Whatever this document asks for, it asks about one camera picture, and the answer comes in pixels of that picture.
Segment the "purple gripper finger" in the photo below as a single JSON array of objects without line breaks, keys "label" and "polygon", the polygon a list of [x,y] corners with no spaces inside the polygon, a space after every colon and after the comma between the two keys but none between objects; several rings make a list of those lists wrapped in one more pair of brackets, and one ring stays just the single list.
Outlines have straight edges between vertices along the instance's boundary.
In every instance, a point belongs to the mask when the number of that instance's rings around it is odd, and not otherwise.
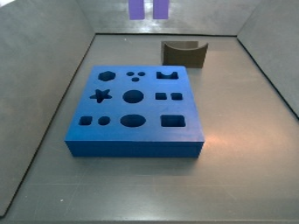
[{"label": "purple gripper finger", "polygon": [[131,20],[146,18],[145,0],[129,0],[129,15]]},{"label": "purple gripper finger", "polygon": [[154,19],[167,19],[170,0],[154,0]]}]

